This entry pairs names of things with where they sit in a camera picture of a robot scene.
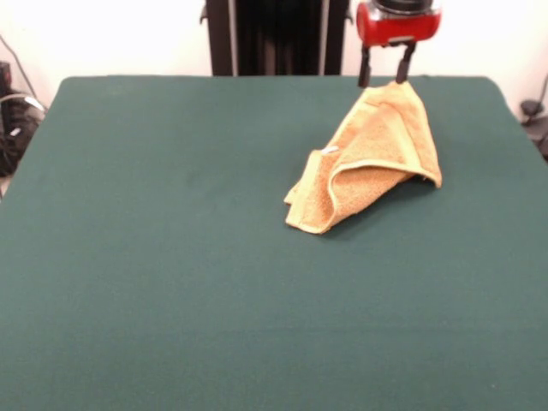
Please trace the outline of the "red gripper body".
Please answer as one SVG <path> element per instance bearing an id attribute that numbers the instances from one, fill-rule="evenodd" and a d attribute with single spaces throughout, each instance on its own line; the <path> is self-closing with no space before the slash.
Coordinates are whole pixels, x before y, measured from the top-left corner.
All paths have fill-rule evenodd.
<path id="1" fill-rule="evenodd" d="M 357 33 L 368 46 L 428 40 L 440 22 L 440 2 L 362 2 L 356 9 Z"/>

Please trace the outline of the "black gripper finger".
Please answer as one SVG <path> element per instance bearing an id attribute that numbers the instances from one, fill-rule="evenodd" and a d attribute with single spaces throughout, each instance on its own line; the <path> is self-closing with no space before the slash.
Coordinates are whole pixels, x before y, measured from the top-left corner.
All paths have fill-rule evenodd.
<path id="1" fill-rule="evenodd" d="M 396 73 L 397 84 L 403 84 L 404 82 L 408 80 L 410 63 L 416 49 L 415 42 L 407 42 L 405 45 L 406 45 L 406 50 L 404 51 L 402 60 L 399 62 L 397 73 Z"/>
<path id="2" fill-rule="evenodd" d="M 371 47 L 363 45 L 361 48 L 361 63 L 360 73 L 358 79 L 359 87 L 368 87 L 371 79 L 371 66 L 370 66 L 370 51 Z"/>

